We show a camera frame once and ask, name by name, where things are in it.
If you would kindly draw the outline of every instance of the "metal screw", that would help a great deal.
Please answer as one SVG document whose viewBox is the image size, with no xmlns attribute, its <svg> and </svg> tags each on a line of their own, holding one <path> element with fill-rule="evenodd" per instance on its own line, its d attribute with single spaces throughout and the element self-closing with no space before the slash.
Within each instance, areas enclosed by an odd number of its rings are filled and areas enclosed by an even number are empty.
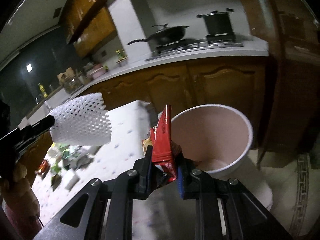
<svg viewBox="0 0 320 240">
<path fill-rule="evenodd" d="M 137 175 L 137 171 L 136 170 L 128 170 L 127 174 L 129 176 L 135 176 L 135 175 Z"/>
<path fill-rule="evenodd" d="M 193 175 L 199 175 L 199 174 L 201 174 L 201 172 L 202 172 L 202 171 L 199 170 L 199 169 L 193 169 L 193 170 L 192 170 L 192 174 L 193 174 Z"/>
<path fill-rule="evenodd" d="M 90 180 L 90 184 L 91 186 L 97 186 L 101 183 L 101 180 L 100 179 L 92 179 Z"/>
<path fill-rule="evenodd" d="M 229 183 L 231 184 L 231 185 L 237 185 L 238 184 L 238 180 L 237 179 L 235 179 L 235 178 L 231 178 L 231 179 L 229 179 L 228 180 L 229 181 Z"/>
</svg>

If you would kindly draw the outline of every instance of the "wok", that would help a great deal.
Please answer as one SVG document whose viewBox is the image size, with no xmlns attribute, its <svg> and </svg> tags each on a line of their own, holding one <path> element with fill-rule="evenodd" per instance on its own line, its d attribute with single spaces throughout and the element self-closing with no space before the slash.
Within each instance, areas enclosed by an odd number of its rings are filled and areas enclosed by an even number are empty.
<svg viewBox="0 0 320 240">
<path fill-rule="evenodd" d="M 174 26 L 167 27 L 168 24 L 165 25 L 153 25 L 154 26 L 162 26 L 163 29 L 157 31 L 156 33 L 151 34 L 148 38 L 142 40 L 134 40 L 130 41 L 128 45 L 133 44 L 135 42 L 147 42 L 150 40 L 154 40 L 158 45 L 166 45 L 172 42 L 179 41 L 183 38 L 186 33 L 186 28 L 189 26 Z"/>
</svg>

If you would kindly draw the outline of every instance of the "stove burner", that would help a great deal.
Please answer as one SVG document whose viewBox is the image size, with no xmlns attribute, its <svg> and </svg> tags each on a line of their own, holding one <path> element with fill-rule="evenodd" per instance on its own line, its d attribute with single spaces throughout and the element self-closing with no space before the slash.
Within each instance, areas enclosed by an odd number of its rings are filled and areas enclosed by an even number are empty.
<svg viewBox="0 0 320 240">
<path fill-rule="evenodd" d="M 209 46 L 220 42 L 235 42 L 234 34 L 207 35 L 206 38 Z"/>
<path fill-rule="evenodd" d="M 164 52 L 169 52 L 169 51 L 174 51 L 174 50 L 183 50 L 187 46 L 187 41 L 186 40 L 180 40 L 176 41 L 173 43 L 169 43 L 166 45 L 162 45 L 159 47 L 156 47 L 156 50 L 158 54 L 164 53 Z"/>
</svg>

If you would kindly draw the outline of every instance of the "red candy wrapper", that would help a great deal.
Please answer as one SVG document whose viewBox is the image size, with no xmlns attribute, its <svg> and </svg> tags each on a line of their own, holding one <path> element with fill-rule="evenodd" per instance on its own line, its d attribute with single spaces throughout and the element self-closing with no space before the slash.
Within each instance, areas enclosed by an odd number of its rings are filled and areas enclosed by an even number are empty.
<svg viewBox="0 0 320 240">
<path fill-rule="evenodd" d="M 177 167 L 171 151 L 171 106 L 166 105 L 160 117 L 156 131 L 150 129 L 153 144 L 152 163 L 170 175 L 168 183 L 177 179 Z"/>
</svg>

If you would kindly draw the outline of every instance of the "pot handle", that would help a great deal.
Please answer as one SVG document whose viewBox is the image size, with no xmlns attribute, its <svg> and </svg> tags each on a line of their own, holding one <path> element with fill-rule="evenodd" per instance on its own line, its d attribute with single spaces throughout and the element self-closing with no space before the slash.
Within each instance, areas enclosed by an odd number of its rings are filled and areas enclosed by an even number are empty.
<svg viewBox="0 0 320 240">
<path fill-rule="evenodd" d="M 156 25 L 152 25 L 151 27 L 156 27 L 156 26 L 161 26 L 161 27 L 164 27 L 166 28 L 168 26 L 168 24 L 166 23 L 165 25 L 161 25 L 161 24 L 156 24 Z"/>
<path fill-rule="evenodd" d="M 139 42 L 139 41 L 145 42 L 146 39 L 130 41 L 129 43 L 127 43 L 127 45 L 130 45 L 130 44 L 132 44 L 132 43 L 136 43 L 136 42 Z"/>
</svg>

